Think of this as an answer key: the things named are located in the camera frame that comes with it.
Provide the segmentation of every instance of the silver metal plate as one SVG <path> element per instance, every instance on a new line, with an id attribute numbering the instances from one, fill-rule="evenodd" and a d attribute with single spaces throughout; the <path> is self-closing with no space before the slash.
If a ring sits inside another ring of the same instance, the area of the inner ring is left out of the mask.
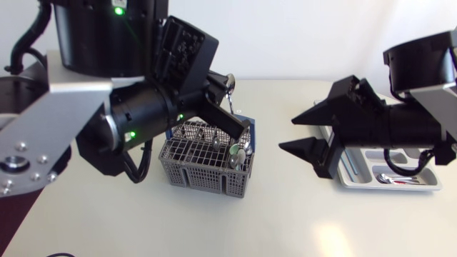
<path id="1" fill-rule="evenodd" d="M 0 160 L 20 156 L 30 162 L 21 173 L 0 170 L 0 183 L 14 184 L 7 196 L 36 191 L 53 181 L 46 179 L 51 168 L 113 88 L 111 79 L 65 69 L 58 51 L 49 51 L 47 59 L 49 91 L 0 131 Z M 22 143 L 26 150 L 19 151 Z M 45 162 L 39 161 L 42 156 Z"/>

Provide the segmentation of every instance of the spoon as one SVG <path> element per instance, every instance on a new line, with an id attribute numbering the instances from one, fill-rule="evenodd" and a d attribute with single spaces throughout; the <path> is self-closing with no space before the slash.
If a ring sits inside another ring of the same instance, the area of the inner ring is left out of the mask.
<path id="1" fill-rule="evenodd" d="M 251 142 L 246 142 L 243 146 L 243 150 L 246 152 L 247 156 L 250 156 L 252 154 Z"/>

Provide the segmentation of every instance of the bolt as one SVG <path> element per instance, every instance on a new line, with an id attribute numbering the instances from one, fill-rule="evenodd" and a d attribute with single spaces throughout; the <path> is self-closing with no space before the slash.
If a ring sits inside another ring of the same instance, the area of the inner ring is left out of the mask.
<path id="1" fill-rule="evenodd" d="M 48 174 L 48 181 L 51 183 L 54 182 L 57 179 L 57 176 L 57 173 L 55 171 L 52 171 Z"/>
<path id="2" fill-rule="evenodd" d="M 5 183 L 3 183 L 3 186 L 5 188 L 11 188 L 12 186 L 14 185 L 13 181 L 12 180 L 6 180 Z"/>
<path id="3" fill-rule="evenodd" d="M 39 174 L 39 173 L 33 173 L 33 174 L 30 176 L 30 179 L 31 179 L 32 181 L 38 181 L 38 180 L 40 180 L 40 178 L 41 178 L 41 177 L 40 177 L 40 174 Z"/>
<path id="4" fill-rule="evenodd" d="M 3 191 L 2 191 L 3 195 L 7 195 L 7 194 L 10 194 L 11 193 L 11 189 L 9 188 L 5 188 Z"/>
<path id="5" fill-rule="evenodd" d="M 20 152 L 23 152 L 23 151 L 27 151 L 27 144 L 25 142 L 19 142 L 17 143 L 16 145 L 16 150 L 17 151 L 20 151 Z"/>
<path id="6" fill-rule="evenodd" d="M 11 170 L 19 170 L 29 165 L 29 161 L 26 158 L 20 156 L 8 156 L 4 161 L 5 165 Z"/>
<path id="7" fill-rule="evenodd" d="M 40 156 L 37 158 L 37 161 L 40 164 L 46 164 L 46 163 L 48 163 L 48 156 L 45 156 L 45 155 Z"/>

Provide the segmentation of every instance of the green led light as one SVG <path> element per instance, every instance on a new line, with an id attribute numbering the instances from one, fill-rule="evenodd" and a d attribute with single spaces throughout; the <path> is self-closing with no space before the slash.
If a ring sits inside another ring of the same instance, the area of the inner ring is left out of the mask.
<path id="1" fill-rule="evenodd" d="M 121 8 L 121 7 L 116 7 L 114 9 L 114 12 L 117 14 L 117 15 L 124 15 L 125 14 L 125 11 Z"/>

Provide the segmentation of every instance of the metal spoon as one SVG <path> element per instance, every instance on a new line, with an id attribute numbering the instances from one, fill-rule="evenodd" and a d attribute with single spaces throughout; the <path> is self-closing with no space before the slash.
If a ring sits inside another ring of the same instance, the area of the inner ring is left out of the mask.
<path id="1" fill-rule="evenodd" d="M 228 87 L 228 89 L 227 89 L 226 97 L 228 99 L 228 103 L 230 104 L 230 112 L 231 112 L 232 115 L 233 115 L 233 101 L 231 99 L 231 95 L 235 91 L 235 84 L 236 84 L 235 76 L 233 74 L 227 75 L 226 86 Z"/>
<path id="2" fill-rule="evenodd" d="M 252 154 L 251 142 L 246 142 L 243 146 L 243 150 L 246 152 L 247 156 L 250 156 Z"/>
<path id="3" fill-rule="evenodd" d="M 381 183 L 391 183 L 391 184 L 409 184 L 409 185 L 424 185 L 422 183 L 419 183 L 418 181 L 413 181 L 413 180 L 396 180 L 394 178 L 391 178 L 390 176 L 387 176 L 384 173 L 380 173 L 379 175 L 376 176 L 376 179 L 381 182 Z"/>
<path id="4" fill-rule="evenodd" d="M 213 138 L 213 149 L 219 151 L 221 149 L 221 139 L 217 136 Z"/>
<path id="5" fill-rule="evenodd" d="M 231 168 L 236 168 L 239 164 L 239 157 L 238 154 L 230 155 L 230 159 L 228 160 Z"/>

